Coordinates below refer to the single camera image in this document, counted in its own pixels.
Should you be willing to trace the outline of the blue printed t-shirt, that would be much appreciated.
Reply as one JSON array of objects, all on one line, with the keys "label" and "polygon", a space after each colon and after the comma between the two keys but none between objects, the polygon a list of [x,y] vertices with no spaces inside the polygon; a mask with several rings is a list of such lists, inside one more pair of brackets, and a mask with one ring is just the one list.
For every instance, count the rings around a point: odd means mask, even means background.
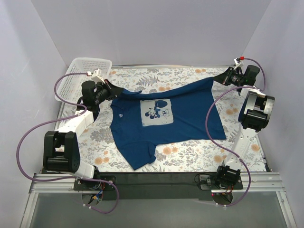
[{"label": "blue printed t-shirt", "polygon": [[226,135],[215,107],[208,77],[166,92],[123,90],[111,103],[110,125],[118,151],[136,170],[156,159],[157,145]]}]

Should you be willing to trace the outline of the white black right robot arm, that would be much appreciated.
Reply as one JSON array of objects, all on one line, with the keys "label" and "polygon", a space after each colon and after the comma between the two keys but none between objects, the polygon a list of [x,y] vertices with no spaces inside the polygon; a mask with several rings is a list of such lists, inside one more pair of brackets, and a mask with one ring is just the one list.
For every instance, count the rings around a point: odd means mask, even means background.
[{"label": "white black right robot arm", "polygon": [[231,154],[217,169],[215,184],[221,189],[232,189],[240,183],[242,161],[252,140],[269,123],[275,98],[265,95],[254,84],[260,68],[249,65],[245,73],[240,67],[229,67],[224,73],[215,76],[214,81],[224,86],[235,85],[244,103],[239,113],[239,131]]}]

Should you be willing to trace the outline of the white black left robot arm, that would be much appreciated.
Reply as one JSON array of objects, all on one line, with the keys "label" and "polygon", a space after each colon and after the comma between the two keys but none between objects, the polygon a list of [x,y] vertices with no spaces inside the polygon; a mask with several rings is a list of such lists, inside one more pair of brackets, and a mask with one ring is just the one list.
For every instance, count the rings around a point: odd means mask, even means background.
[{"label": "white black left robot arm", "polygon": [[76,117],[67,121],[56,131],[49,131],[44,137],[43,167],[47,171],[68,173],[85,178],[85,185],[96,190],[101,178],[95,174],[95,167],[80,158],[78,138],[98,117],[99,105],[105,100],[113,100],[123,88],[112,85],[108,80],[101,82],[85,81],[81,85],[82,96],[77,104]]}]

